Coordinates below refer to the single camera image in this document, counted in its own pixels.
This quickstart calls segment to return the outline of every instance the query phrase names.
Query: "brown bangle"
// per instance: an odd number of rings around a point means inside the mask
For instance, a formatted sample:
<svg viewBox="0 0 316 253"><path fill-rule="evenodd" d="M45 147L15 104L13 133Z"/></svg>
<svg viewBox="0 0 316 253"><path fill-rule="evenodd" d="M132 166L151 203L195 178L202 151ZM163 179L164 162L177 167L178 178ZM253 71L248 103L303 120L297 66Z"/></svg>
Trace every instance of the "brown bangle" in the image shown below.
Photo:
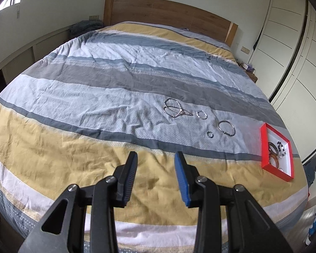
<svg viewBox="0 0 316 253"><path fill-rule="evenodd" d="M279 154L279 150L277 149L276 145L273 144L272 142L268 142L268 150L272 155L277 156Z"/></svg>
<svg viewBox="0 0 316 253"><path fill-rule="evenodd" d="M269 154L269 163L270 163L270 158L273 158L274 159L274 161L275 161L275 167L278 169L279 168L279 160L278 160L278 158L277 158L277 155L275 155L275 154L273 154L273 153L270 153Z"/></svg>

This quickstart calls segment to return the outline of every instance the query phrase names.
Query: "red jewelry box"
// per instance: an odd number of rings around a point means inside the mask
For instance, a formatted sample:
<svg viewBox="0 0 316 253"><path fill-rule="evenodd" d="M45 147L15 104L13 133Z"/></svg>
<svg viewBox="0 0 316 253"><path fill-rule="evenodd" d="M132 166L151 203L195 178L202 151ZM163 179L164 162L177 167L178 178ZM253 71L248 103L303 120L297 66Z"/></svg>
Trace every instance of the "red jewelry box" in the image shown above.
<svg viewBox="0 0 316 253"><path fill-rule="evenodd" d="M292 158L292 146L290 144L290 141L267 123L262 125L260 130L262 147L261 167L264 170L267 170L268 172L272 173L273 175L281 178L282 180L290 182L292 179L294 179L294 163ZM281 159L278 158L279 168L277 169L270 162L268 142L272 142L274 145L277 146L278 141L282 142L286 154Z"/></svg>

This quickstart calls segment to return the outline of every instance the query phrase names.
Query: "striped duvet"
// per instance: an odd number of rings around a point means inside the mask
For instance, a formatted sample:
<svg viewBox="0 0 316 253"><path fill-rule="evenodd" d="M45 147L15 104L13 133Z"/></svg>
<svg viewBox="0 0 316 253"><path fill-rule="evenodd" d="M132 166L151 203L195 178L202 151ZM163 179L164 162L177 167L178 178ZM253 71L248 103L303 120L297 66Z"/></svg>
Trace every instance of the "striped duvet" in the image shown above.
<svg viewBox="0 0 316 253"><path fill-rule="evenodd" d="M163 111L169 97L208 118L169 117ZM220 120L230 121L236 135L220 132ZM285 232L303 212L307 181L292 140L292 182L261 169L265 122L291 138L223 43L134 22L86 33L0 94L0 211L26 237L66 186L95 184L134 150L132 196L125 209L115 209L120 251L192 252L197 210L187 209L179 193L174 153L181 150L217 184L245 185ZM222 218L225 251L225 213ZM86 250L89 222L88 213Z"/></svg>

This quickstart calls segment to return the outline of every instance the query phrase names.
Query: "silver bangle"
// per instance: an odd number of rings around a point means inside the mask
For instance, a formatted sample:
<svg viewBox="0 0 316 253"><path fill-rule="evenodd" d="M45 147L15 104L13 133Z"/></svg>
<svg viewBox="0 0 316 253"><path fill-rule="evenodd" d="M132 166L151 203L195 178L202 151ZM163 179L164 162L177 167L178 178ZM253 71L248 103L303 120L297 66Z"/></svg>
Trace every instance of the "silver bangle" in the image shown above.
<svg viewBox="0 0 316 253"><path fill-rule="evenodd" d="M220 124L221 124L221 123L228 123L228 124L230 124L230 126L233 127L234 133L233 133L233 134L230 134L230 133L228 133L228 132L222 130L222 129L220 128ZM224 134L226 134L226 135L228 135L228 136L230 136L230 137L232 137L232 136L235 135L235 127L234 127L234 125L232 125L230 122L228 122L228 121L226 121L226 120L220 121L220 122L218 123L218 127L219 127L219 129L220 129L221 132L223 132Z"/></svg>
<svg viewBox="0 0 316 253"><path fill-rule="evenodd" d="M199 112L204 113L204 114L205 114L205 118L201 118L201 117L199 116ZM207 114L206 114L206 112L204 112L203 110L198 110L196 114L197 114L198 118L201 119L201 120L206 120L206 119L207 119Z"/></svg>
<svg viewBox="0 0 316 253"><path fill-rule="evenodd" d="M214 137L214 134L212 131L207 131L206 132L207 136L210 137L210 138L213 138Z"/></svg>

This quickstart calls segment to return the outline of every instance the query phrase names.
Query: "wall outlet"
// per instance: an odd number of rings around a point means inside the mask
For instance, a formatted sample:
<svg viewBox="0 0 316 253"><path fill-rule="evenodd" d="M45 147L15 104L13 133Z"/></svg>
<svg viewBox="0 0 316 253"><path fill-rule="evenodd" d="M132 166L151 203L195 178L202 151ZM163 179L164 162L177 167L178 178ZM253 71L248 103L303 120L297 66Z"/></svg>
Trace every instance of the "wall outlet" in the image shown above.
<svg viewBox="0 0 316 253"><path fill-rule="evenodd" d="M250 50L245 48L244 46L241 48L241 51L246 53L246 54L249 54L250 53Z"/></svg>
<svg viewBox="0 0 316 253"><path fill-rule="evenodd" d="M20 18L20 5L17 5L17 7L16 7L16 18L17 19Z"/></svg>
<svg viewBox="0 0 316 253"><path fill-rule="evenodd" d="M94 20L98 20L99 19L99 15L91 15L89 16L89 21L94 21Z"/></svg>

